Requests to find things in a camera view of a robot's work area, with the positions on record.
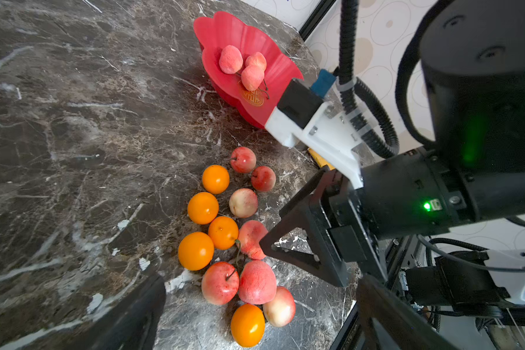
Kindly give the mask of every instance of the red fruit bowl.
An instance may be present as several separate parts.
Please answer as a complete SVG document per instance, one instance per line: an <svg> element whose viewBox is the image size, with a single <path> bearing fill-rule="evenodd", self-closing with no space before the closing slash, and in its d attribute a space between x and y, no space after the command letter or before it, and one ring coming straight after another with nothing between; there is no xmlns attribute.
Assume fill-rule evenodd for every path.
<svg viewBox="0 0 525 350"><path fill-rule="evenodd" d="M289 82L293 78L303 79L298 67L268 35L246 25L230 13L219 11L214 14L214 18L197 18L194 32L200 42L204 69L214 89L224 101L237 108L246 121L263 129ZM219 67L220 54L228 45L239 49L244 62L256 52L264 55L268 96L261 90L247 91L239 75L222 72ZM264 83L259 88L265 90Z"/></svg>

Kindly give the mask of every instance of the wallpaper with circle pattern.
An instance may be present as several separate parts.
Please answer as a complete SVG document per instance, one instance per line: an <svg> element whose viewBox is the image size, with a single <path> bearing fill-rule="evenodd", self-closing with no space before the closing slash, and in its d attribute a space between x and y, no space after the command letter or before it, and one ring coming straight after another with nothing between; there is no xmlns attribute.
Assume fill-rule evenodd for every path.
<svg viewBox="0 0 525 350"><path fill-rule="evenodd" d="M354 73L381 99L401 141L401 151L418 147L406 131L395 104L395 80L399 61L421 18L435 0L360 0ZM306 41L317 63L332 71L338 65L340 1L337 0ZM424 78L420 65L410 80L408 104L414 124L433 138ZM442 235L490 249L525 249L525 228L506 220L494 220L452 228ZM453 246L440 245L446 251Z"/></svg>

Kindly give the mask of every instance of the red apple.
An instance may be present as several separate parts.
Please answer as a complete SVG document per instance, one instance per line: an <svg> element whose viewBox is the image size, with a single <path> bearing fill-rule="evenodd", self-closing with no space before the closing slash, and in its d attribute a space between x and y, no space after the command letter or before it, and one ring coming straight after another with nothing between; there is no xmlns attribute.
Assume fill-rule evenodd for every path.
<svg viewBox="0 0 525 350"><path fill-rule="evenodd" d="M294 319L294 297L285 287L276 288L276 296L262 307L264 316L275 327L283 327Z"/></svg>
<svg viewBox="0 0 525 350"><path fill-rule="evenodd" d="M248 188L240 188L230 197L230 210L237 217L250 217L259 208L257 195Z"/></svg>
<svg viewBox="0 0 525 350"><path fill-rule="evenodd" d="M259 166L251 174L251 184L260 192L268 192L272 190L276 183L276 175L271 168L267 166Z"/></svg>
<svg viewBox="0 0 525 350"><path fill-rule="evenodd" d="M215 263L202 276L202 295L210 304L226 304L233 299L238 289L237 271L227 262Z"/></svg>
<svg viewBox="0 0 525 350"><path fill-rule="evenodd" d="M268 230L257 220L250 220L241 226L238 240L241 242L241 252L247 254L249 259L262 260L266 258L259 241L268 233Z"/></svg>
<svg viewBox="0 0 525 350"><path fill-rule="evenodd" d="M266 262L253 260L245 264L239 277L239 299L249 304L264 304L276 295L276 276Z"/></svg>
<svg viewBox="0 0 525 350"><path fill-rule="evenodd" d="M231 167L240 174L252 172L257 164L257 157L250 148L238 147L231 152Z"/></svg>

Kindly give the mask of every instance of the yellow object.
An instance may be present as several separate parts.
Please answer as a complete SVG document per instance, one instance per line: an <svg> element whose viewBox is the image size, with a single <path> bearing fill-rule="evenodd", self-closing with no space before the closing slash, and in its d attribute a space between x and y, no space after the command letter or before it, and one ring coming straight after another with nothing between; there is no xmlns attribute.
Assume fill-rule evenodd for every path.
<svg viewBox="0 0 525 350"><path fill-rule="evenodd" d="M321 157L317 152L310 148L308 149L308 151L309 154L313 157L313 159L315 159L315 162L317 162L317 165L319 165L319 167L324 167L325 165L328 165L330 170L335 169L335 167L332 166L332 164L327 162L327 160Z"/></svg>
<svg viewBox="0 0 525 350"><path fill-rule="evenodd" d="M210 165L202 173L202 184L206 191L220 194L230 185L230 173L221 165Z"/></svg>
<svg viewBox="0 0 525 350"><path fill-rule="evenodd" d="M218 200L213 194L200 192L192 196L187 213L194 223L206 225L216 218L218 209Z"/></svg>
<svg viewBox="0 0 525 350"><path fill-rule="evenodd" d="M244 348L259 344L264 335L264 316L252 304L241 305L231 317L231 335Z"/></svg>
<svg viewBox="0 0 525 350"><path fill-rule="evenodd" d="M235 243L239 236L239 228L232 218L220 216L210 223L208 236L214 242L216 249L225 250Z"/></svg>
<svg viewBox="0 0 525 350"><path fill-rule="evenodd" d="M177 251L179 262L184 268L191 271L203 269L212 261L214 244L212 239L203 232L188 234Z"/></svg>

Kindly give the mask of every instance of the black motor housing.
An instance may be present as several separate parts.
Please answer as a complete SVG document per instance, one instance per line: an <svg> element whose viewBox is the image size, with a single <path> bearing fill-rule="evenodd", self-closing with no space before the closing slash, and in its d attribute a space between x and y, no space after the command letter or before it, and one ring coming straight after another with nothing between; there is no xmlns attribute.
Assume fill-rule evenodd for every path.
<svg viewBox="0 0 525 350"><path fill-rule="evenodd" d="M443 157L525 171L525 0L455 0L428 26L420 58Z"/></svg>

